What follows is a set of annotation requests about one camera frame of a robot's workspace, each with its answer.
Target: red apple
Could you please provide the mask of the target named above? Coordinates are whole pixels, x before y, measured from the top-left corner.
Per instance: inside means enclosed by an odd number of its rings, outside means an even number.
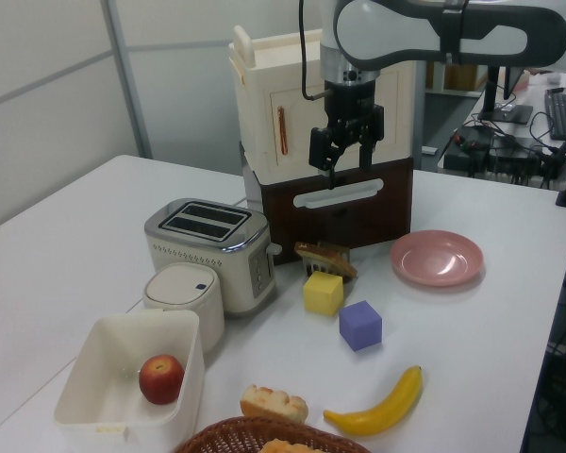
[[[170,404],[178,398],[185,370],[176,357],[161,354],[144,363],[139,372],[141,392],[153,404]]]

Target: computer keyboard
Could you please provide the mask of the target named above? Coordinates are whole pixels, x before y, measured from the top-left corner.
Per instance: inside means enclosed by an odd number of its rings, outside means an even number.
[[[566,140],[566,93],[547,92],[545,94],[545,112],[552,140]]]

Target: wicker basket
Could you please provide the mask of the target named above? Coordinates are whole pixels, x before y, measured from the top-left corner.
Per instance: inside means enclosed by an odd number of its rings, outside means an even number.
[[[176,453],[257,453],[272,439],[304,444],[327,453],[369,453],[349,439],[264,417],[236,417],[215,423],[195,434]]]

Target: white wall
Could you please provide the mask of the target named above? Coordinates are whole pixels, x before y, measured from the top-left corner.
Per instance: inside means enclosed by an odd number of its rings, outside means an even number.
[[[100,0],[0,0],[0,224],[137,155]]]
[[[320,27],[318,1],[306,29]],[[228,44],[298,31],[292,0],[109,1],[144,142],[154,159],[241,174]]]

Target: pink plate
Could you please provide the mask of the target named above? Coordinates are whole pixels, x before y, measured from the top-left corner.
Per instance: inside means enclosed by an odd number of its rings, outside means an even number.
[[[482,250],[449,231],[416,231],[398,239],[391,249],[392,266],[401,276],[428,286],[452,286],[480,272]]]

